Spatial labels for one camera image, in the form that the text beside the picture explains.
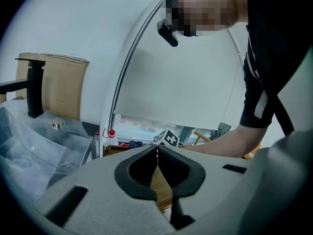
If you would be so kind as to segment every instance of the person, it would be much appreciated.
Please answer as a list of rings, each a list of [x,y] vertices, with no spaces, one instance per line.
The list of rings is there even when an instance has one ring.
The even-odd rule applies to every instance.
[[[264,137],[273,114],[285,135],[292,123],[277,94],[292,77],[312,44],[310,0],[166,0],[173,31],[195,36],[246,22],[245,105],[239,126],[212,142],[186,149],[242,157]]]

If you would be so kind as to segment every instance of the black faucet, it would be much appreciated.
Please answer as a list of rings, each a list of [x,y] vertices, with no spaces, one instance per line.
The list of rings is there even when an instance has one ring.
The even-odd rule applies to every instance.
[[[0,94],[6,94],[7,92],[14,92],[27,88],[28,115],[32,118],[36,118],[44,113],[41,91],[44,74],[42,67],[45,66],[45,61],[24,58],[16,58],[16,60],[29,61],[27,79],[1,83]]]

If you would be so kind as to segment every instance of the white curved panel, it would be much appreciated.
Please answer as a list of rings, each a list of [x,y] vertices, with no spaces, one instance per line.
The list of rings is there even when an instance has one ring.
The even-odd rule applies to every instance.
[[[246,29],[246,25],[246,23],[240,22],[228,29],[228,32],[237,46],[242,65],[244,65],[244,59],[246,58],[248,46],[248,31]]]
[[[233,89],[238,54],[226,30],[178,36],[171,47],[157,32],[159,12],[143,33],[125,74],[115,113],[217,129]]]
[[[231,130],[236,129],[240,122],[242,112],[244,110],[245,101],[245,81],[244,70],[238,56],[238,67],[236,71],[234,87],[231,92],[229,103],[222,118],[222,122],[231,126]]]

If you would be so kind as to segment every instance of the black t-shirt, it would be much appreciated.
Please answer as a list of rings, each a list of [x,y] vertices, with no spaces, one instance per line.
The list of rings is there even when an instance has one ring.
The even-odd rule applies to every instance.
[[[264,128],[271,124],[274,113],[279,114],[277,94],[312,44],[312,3],[309,1],[248,0],[246,99],[241,125]]]

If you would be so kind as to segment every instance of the drain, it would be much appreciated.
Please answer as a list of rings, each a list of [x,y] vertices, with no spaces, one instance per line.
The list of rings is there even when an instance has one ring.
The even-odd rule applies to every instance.
[[[52,129],[55,129],[55,130],[58,130],[58,129],[61,129],[65,126],[63,120],[61,118],[55,118],[53,121],[52,121],[52,125],[51,125],[51,128]]]

